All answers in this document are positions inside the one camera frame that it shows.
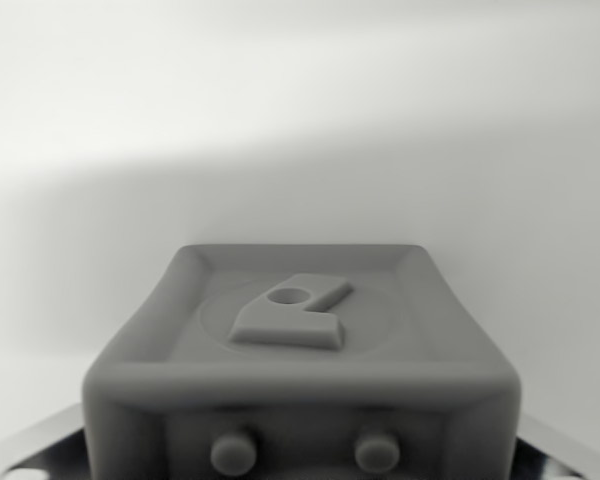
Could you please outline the black-padded silver gripper left finger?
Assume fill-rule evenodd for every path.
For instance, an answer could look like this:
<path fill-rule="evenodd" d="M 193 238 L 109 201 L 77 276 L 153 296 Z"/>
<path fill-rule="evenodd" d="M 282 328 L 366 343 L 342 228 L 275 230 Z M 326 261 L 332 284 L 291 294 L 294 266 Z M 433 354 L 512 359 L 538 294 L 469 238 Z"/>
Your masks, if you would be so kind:
<path fill-rule="evenodd" d="M 0 479 L 26 469 L 39 479 L 90 479 L 80 403 L 0 440 Z"/>

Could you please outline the black-padded silver gripper right finger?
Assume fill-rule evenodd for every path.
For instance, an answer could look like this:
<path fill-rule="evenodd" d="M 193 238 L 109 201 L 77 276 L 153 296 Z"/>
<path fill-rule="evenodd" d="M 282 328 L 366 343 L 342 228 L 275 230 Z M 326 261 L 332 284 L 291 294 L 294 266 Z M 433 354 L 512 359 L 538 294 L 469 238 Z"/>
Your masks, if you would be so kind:
<path fill-rule="evenodd" d="M 600 453 L 523 414 L 510 478 L 600 479 Z"/>

